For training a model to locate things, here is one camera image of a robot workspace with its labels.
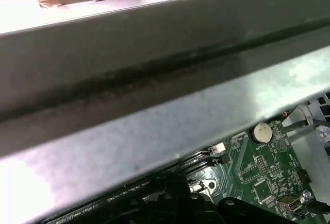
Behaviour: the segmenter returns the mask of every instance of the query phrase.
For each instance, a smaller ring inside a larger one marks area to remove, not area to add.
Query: screw
[[[225,203],[229,206],[233,206],[235,204],[232,200],[226,200]]]
[[[306,200],[310,200],[310,199],[312,199],[312,194],[311,194],[311,192],[309,191],[309,190],[304,190],[303,191],[303,197],[306,199]]]
[[[215,185],[213,182],[210,182],[210,183],[208,184],[208,187],[209,187],[210,189],[213,189],[215,186],[216,186],[216,185]]]
[[[328,136],[328,134],[325,133],[325,132],[320,132],[320,133],[319,133],[319,136],[320,136],[321,138],[326,138],[326,137]]]

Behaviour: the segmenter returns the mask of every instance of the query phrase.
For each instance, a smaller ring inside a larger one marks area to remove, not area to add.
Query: white object
[[[226,147],[223,143],[219,143],[213,146],[214,153],[221,153],[226,150]]]
[[[268,124],[261,122],[254,128],[253,135],[258,142],[268,143],[272,139],[273,132]]]

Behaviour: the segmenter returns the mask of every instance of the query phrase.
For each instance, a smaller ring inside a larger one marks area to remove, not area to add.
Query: green circuit board
[[[306,217],[297,219],[292,212],[281,208],[276,201],[282,196],[302,194],[307,189],[312,193],[309,183],[298,175],[301,165],[289,142],[282,122],[269,123],[272,141],[259,145],[254,143],[248,130],[228,137],[222,142],[230,162],[220,167],[208,167],[189,178],[194,180],[214,179],[217,182],[212,193],[214,202],[225,197],[235,197],[296,222],[326,223],[323,216],[307,212],[305,204],[300,208]]]

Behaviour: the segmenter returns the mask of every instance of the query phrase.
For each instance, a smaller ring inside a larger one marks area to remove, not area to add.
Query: motherboard
[[[216,141],[115,190],[61,210],[41,223],[110,223],[109,213],[115,212],[121,202],[154,201],[166,190],[169,175],[184,176],[192,194],[204,194],[215,205],[223,198],[235,197],[299,223],[326,223],[323,215],[308,211],[308,205],[315,201],[311,180],[280,120],[261,122]]]
[[[214,144],[230,161],[207,167],[189,176],[191,180],[216,182],[211,198],[218,202],[235,197],[288,219],[303,223],[326,223],[323,216],[309,213],[314,199],[310,178],[301,168],[282,122],[268,123],[272,138],[266,144],[253,141],[245,130]]]

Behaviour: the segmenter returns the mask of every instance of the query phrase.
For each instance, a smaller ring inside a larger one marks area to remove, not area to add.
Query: integrated circuit chip
[[[269,189],[268,182],[266,180],[253,185],[253,189],[260,202],[264,202],[272,196],[272,191]]]

